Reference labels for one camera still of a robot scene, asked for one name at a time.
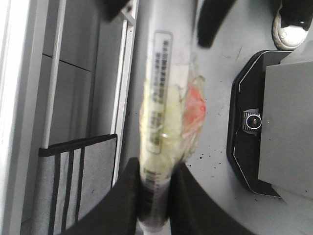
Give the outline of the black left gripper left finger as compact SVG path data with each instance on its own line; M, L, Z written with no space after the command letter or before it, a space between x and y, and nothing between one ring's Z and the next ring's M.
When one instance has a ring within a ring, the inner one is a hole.
M106 196L63 235L134 235L140 190L139 160L130 158Z

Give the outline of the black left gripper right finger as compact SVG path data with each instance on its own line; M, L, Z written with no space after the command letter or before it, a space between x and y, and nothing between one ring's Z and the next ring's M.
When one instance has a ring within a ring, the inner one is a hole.
M171 178L169 219L173 235L251 235L204 191L186 165Z

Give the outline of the black grey robot base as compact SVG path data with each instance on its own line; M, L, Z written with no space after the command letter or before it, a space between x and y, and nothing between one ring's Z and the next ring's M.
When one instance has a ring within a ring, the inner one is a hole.
M313 201L313 44L262 50L235 78L227 158L247 190Z

